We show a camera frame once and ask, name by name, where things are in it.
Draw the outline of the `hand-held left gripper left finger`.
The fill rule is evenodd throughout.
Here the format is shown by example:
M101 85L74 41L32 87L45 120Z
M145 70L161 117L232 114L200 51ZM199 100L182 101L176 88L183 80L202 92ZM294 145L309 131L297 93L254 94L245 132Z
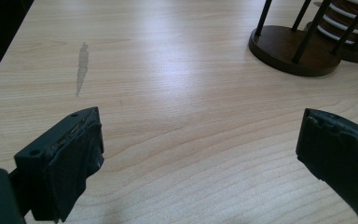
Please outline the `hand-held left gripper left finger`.
M99 109L74 112L14 156L10 174L22 215L65 221L86 189L86 180L103 165Z

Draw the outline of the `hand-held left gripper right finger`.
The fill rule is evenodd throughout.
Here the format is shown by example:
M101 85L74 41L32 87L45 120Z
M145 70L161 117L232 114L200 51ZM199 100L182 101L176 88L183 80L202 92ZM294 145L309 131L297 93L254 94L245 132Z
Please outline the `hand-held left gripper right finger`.
M307 108L296 155L358 216L358 124L332 113Z

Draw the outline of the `empty wooden-base cup holder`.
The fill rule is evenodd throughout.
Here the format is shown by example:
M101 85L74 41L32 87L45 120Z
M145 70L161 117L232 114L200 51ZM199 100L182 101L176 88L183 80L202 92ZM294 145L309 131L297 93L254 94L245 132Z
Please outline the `empty wooden-base cup holder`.
M288 74L301 77L321 77L332 73L340 59L332 53L326 39L316 35L325 11L332 0L323 0L306 31L299 31L311 0L305 0L291 28L266 25L272 0L266 0L257 27L249 38L249 49L261 62Z

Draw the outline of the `stack of brown paper cups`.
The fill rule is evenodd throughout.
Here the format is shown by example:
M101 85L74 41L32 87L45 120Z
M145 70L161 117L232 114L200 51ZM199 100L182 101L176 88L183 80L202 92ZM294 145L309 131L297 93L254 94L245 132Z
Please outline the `stack of brown paper cups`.
M345 35L357 15L358 0L332 0L317 30L321 34L338 41ZM346 44L354 44L356 41L358 41L358 23L348 36Z

